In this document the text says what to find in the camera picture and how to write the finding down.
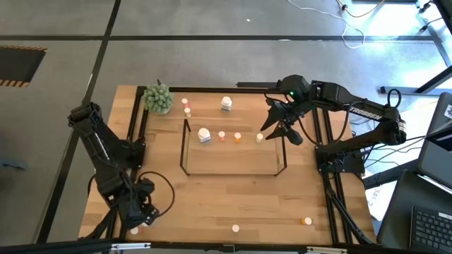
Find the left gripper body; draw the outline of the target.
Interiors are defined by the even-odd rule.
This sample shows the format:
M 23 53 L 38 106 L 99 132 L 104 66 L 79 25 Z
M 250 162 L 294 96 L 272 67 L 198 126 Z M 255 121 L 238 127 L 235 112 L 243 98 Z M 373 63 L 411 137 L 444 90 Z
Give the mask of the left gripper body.
M 139 179 L 136 183 L 125 181 L 121 190 L 121 222 L 127 229 L 142 223 L 151 225 L 155 221 L 155 206 L 150 194 L 155 184 L 149 179 Z

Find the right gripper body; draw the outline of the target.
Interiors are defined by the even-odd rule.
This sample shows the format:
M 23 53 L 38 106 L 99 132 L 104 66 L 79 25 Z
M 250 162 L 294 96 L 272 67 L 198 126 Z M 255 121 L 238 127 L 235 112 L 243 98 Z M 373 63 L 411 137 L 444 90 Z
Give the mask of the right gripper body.
M 279 123 L 282 123 L 287 127 L 287 132 L 284 137 L 287 137 L 289 142 L 293 145 L 301 145 L 303 143 L 303 138 L 292 128 L 294 123 L 299 120 L 299 116 L 292 112 L 292 107 L 289 106 L 288 103 L 277 99 L 267 99 L 267 105 L 269 107 L 275 105 L 279 108 L 279 121 L 276 122 L 276 126 Z

